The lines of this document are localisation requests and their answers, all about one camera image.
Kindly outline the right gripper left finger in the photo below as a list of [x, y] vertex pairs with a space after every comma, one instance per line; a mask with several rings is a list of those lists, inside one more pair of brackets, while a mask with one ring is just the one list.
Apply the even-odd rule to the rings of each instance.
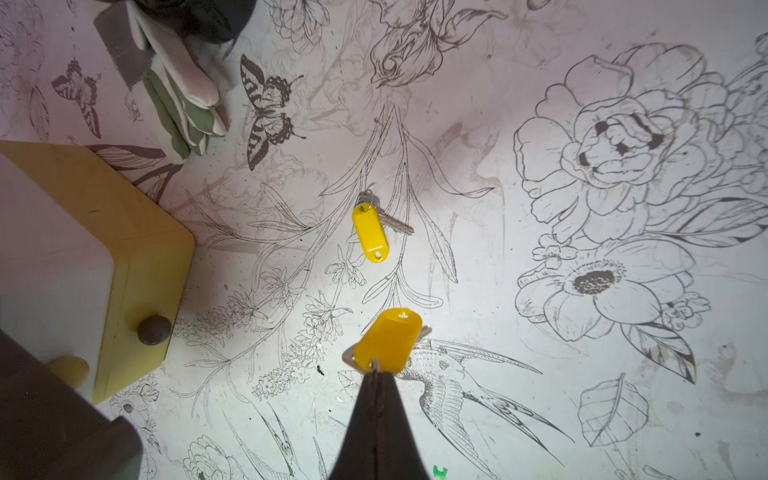
[[355, 406], [329, 479], [376, 479], [377, 389], [380, 374], [363, 377]]

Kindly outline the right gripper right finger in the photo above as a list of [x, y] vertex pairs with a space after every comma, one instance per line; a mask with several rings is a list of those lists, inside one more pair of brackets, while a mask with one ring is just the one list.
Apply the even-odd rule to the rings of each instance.
[[376, 478], [428, 479], [391, 373], [376, 373]]

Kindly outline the yellow tagged key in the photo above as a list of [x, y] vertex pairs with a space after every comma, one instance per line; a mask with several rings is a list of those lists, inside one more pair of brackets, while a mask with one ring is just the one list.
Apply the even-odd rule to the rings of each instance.
[[352, 210], [352, 222], [365, 258], [372, 263], [384, 262], [390, 252], [385, 228], [413, 235], [414, 229], [381, 209], [379, 199], [370, 190], [361, 192]]
[[401, 373], [415, 345], [432, 329], [407, 308], [384, 310], [361, 339], [342, 353], [342, 361], [362, 374]]

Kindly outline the grey cream three-drawer chest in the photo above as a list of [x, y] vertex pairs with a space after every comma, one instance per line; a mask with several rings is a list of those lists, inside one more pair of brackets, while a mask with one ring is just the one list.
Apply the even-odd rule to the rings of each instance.
[[98, 404], [166, 357], [192, 234], [94, 152], [1, 145], [1, 329]]

